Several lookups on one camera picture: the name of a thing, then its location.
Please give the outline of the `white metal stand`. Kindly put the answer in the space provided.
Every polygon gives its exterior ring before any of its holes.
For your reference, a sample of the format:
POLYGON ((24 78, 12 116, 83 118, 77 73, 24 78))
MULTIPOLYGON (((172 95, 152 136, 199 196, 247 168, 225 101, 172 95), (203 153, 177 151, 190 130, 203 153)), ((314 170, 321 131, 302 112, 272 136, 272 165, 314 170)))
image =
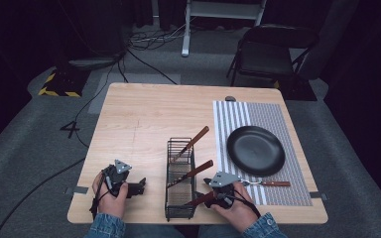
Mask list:
POLYGON ((190 54, 192 17, 253 20, 254 25, 258 26, 261 23, 266 4, 267 0, 260 0, 258 4, 187 0, 182 56, 186 58, 190 54))

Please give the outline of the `black round plate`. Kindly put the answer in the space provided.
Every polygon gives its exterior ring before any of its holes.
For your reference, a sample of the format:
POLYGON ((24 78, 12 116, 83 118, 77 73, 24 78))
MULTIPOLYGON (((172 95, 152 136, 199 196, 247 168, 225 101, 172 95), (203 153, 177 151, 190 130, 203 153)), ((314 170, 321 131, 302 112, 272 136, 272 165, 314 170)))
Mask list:
POLYGON ((286 160, 284 147, 270 131, 258 126, 242 126, 227 138, 231 161, 242 171, 257 177, 276 174, 286 160))

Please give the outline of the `wooden-handled cutlery piece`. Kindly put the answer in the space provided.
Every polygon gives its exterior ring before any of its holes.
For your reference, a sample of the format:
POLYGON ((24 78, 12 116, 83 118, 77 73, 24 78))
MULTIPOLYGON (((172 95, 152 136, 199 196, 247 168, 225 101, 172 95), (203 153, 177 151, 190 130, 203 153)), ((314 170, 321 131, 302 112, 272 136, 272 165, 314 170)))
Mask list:
POLYGON ((193 199, 191 200, 190 202, 187 202, 186 203, 186 206, 198 206, 202 203, 205 203, 205 202, 208 202, 208 201, 211 201, 214 199, 214 194, 213 192, 211 191, 209 194, 208 194, 208 199, 207 200, 202 200, 202 199, 193 199))
POLYGON ((198 142, 208 131, 208 126, 204 126, 176 155, 170 159, 170 162, 175 162, 184 152, 189 150, 196 142, 198 142))
POLYGON ((186 179, 191 179, 195 175, 197 175, 198 173, 203 172, 204 170, 209 169, 212 166, 213 166, 213 160, 209 160, 209 161, 205 162, 204 164, 198 166, 197 168, 190 170, 185 175, 183 175, 179 178, 176 178, 174 181, 168 183, 166 188, 170 188, 170 187, 172 187, 172 186, 174 186, 174 185, 176 185, 176 184, 178 184, 178 183, 180 183, 186 179))

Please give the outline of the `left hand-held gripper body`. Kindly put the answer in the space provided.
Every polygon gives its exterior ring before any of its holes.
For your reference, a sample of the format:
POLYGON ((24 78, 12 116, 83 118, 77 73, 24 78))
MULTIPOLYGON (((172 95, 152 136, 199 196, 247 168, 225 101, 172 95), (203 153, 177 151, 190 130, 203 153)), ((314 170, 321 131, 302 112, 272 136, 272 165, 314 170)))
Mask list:
POLYGON ((109 165, 102 171, 104 182, 113 196, 118 196, 120 186, 128 178, 131 169, 130 165, 115 160, 113 165, 109 165))

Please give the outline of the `wooden-handled fork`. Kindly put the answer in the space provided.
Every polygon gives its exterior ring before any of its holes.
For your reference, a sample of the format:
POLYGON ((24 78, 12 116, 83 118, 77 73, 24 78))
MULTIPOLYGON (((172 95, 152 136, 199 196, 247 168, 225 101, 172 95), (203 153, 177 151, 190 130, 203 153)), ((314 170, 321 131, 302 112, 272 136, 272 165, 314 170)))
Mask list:
POLYGON ((263 186, 291 186, 289 181, 249 181, 249 180, 241 180, 240 181, 244 186, 247 185, 263 185, 263 186))

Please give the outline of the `black wire cutlery rack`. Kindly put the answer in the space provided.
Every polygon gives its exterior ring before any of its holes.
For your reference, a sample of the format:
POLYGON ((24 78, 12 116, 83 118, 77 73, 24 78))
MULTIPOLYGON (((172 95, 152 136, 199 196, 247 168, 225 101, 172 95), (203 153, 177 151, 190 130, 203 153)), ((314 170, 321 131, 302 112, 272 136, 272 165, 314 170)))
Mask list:
POLYGON ((194 178, 186 178, 171 186, 171 183, 195 168, 193 149, 187 149, 175 159, 190 140, 190 138, 171 138, 167 142, 165 217, 168 222, 172 219, 191 219, 195 212, 195 207, 188 205, 188 202, 195 199, 194 178))

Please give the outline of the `person's right hand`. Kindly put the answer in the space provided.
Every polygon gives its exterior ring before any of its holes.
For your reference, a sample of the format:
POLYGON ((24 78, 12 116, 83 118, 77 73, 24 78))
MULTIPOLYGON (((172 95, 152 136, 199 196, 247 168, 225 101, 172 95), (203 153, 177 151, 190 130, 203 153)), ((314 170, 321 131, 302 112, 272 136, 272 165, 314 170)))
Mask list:
POLYGON ((253 202, 249 193, 243 184, 236 181, 234 184, 234 194, 236 199, 232 206, 228 209, 222 208, 217 204, 214 204, 211 209, 225 218, 239 233, 247 228, 252 222, 258 219, 258 215, 252 210, 252 208, 246 205, 242 200, 253 202))

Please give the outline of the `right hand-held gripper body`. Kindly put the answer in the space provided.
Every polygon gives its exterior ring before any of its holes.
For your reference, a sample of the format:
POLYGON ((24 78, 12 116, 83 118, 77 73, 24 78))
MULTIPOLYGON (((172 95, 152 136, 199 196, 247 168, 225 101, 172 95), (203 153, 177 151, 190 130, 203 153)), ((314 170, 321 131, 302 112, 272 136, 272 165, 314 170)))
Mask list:
POLYGON ((236 181, 239 181, 239 176, 217 172, 209 185, 212 188, 214 199, 205 202, 205 206, 211 208, 213 204, 217 204, 225 209, 230 208, 235 199, 233 184, 236 181))

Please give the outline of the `black yellow striped base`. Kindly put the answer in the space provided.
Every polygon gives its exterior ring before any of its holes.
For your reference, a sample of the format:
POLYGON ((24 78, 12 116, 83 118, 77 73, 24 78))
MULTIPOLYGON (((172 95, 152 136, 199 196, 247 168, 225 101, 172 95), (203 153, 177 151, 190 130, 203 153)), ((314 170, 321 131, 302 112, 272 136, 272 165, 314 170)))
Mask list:
POLYGON ((70 72, 54 69, 47 77, 39 95, 81 97, 90 75, 89 70, 70 72))

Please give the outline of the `black folding chair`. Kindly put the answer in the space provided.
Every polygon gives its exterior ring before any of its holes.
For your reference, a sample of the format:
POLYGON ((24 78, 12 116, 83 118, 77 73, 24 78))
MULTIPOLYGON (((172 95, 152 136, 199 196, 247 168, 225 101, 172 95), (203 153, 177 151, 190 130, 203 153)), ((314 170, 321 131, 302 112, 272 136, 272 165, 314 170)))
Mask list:
POLYGON ((318 33, 306 27, 262 24, 249 29, 239 40, 227 75, 236 74, 293 80, 305 56, 318 43, 318 33))

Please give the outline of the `striped grey white placemat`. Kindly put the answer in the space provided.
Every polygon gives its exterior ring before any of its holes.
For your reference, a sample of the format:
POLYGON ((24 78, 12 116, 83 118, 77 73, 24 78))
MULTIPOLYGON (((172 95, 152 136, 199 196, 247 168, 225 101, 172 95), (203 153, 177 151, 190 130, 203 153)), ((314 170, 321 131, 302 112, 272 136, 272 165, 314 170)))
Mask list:
POLYGON ((289 116, 280 104, 213 101, 217 168, 221 172, 238 175, 249 181, 288 181, 290 186, 246 186, 257 205, 312 206, 312 198, 299 164, 293 136, 296 134, 289 116), (284 166, 274 175, 253 176, 239 169, 229 158, 228 136, 242 126, 258 126, 274 134, 285 152, 284 166))

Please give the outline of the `dark equipment stand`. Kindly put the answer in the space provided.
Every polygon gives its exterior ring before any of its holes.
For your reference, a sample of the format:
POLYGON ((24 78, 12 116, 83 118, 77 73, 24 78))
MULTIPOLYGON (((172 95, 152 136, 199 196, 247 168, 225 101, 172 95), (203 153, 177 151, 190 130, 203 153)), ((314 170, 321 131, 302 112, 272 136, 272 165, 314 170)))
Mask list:
POLYGON ((126 54, 122 0, 56 0, 89 55, 118 63, 126 54))

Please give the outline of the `person's left hand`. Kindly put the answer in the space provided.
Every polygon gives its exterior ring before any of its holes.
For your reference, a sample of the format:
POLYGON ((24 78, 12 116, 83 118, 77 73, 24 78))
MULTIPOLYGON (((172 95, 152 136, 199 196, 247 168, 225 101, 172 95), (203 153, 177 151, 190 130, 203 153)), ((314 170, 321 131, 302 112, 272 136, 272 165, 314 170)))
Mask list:
POLYGON ((102 173, 99 173, 94 179, 92 188, 98 201, 97 212, 122 219, 126 210, 128 183, 124 182, 120 187, 118 196, 113 196, 102 181, 102 173))

